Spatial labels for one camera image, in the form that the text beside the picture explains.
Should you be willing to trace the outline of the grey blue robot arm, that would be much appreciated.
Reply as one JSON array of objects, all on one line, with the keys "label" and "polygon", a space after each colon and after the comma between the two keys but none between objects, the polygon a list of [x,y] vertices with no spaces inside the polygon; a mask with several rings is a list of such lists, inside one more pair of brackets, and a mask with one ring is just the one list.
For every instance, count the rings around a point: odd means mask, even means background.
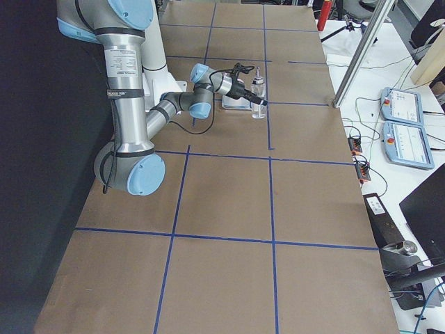
[{"label": "grey blue robot arm", "polygon": [[148,196],[160,187],[165,163],[152,139],[178,113],[205,119],[217,94],[267,103],[238,80],[240,72],[248,71],[240,64],[230,70],[196,64],[193,90],[182,88],[168,70],[153,1],[59,1],[57,21],[63,35],[104,48],[114,122],[113,140],[94,163],[104,190]]}]

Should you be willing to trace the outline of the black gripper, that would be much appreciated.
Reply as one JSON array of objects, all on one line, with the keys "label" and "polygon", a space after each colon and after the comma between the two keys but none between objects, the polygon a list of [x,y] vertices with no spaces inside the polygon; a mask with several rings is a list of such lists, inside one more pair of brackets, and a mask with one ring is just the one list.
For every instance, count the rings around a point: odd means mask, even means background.
[{"label": "black gripper", "polygon": [[263,97],[254,94],[252,91],[247,90],[245,88],[245,84],[239,80],[232,82],[232,86],[229,90],[229,97],[234,100],[244,98],[247,101],[257,105],[262,105],[262,106],[268,105],[267,100],[265,100]]}]

